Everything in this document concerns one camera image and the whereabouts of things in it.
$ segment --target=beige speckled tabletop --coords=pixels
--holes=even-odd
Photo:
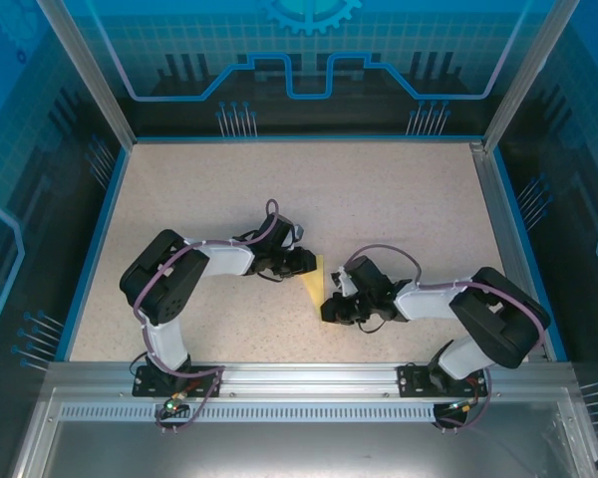
[[[261,224],[269,197],[304,226],[302,245],[324,256],[327,295],[334,290],[330,272],[375,242],[417,257],[424,282],[468,276],[484,265],[502,270],[467,144],[137,145],[71,360],[130,360],[144,350],[118,282],[160,230],[196,239],[239,235]],[[368,255],[393,279],[413,277],[399,255]],[[458,322],[439,319],[387,323],[370,336],[323,324],[299,278],[207,278],[180,316],[193,361],[429,360],[464,334]]]

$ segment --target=black mounting bracket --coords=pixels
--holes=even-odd
[[[198,373],[215,368],[213,366],[191,366],[186,370],[186,373]],[[201,376],[200,378],[190,378],[185,382],[181,389],[175,389],[172,385],[164,383],[162,375],[155,373],[154,369],[148,365],[138,367],[136,371],[136,379],[133,383],[133,396],[150,396],[150,397],[169,397],[173,394],[187,389],[188,397],[205,397],[208,390],[212,387],[212,381],[216,374]],[[219,396],[219,389],[221,384],[218,384],[211,397]]]
[[[474,380],[478,384],[478,390],[474,390],[469,383]],[[430,368],[427,365],[407,363],[397,367],[397,385],[401,398],[474,398],[476,392],[478,397],[487,396],[487,385],[482,370],[471,373],[463,380],[453,380],[448,389],[441,392],[430,381]]]

